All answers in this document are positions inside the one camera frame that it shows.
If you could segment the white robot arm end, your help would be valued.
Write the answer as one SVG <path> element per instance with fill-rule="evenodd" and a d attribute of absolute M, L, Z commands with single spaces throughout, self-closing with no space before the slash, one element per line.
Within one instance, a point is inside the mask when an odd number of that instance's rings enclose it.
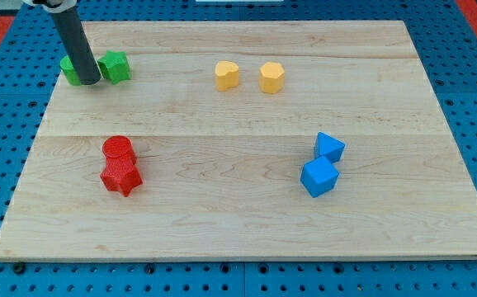
<path fill-rule="evenodd" d="M 73 8 L 77 4 L 77 0 L 22 0 L 25 4 L 42 8 L 48 13 L 61 13 Z"/>

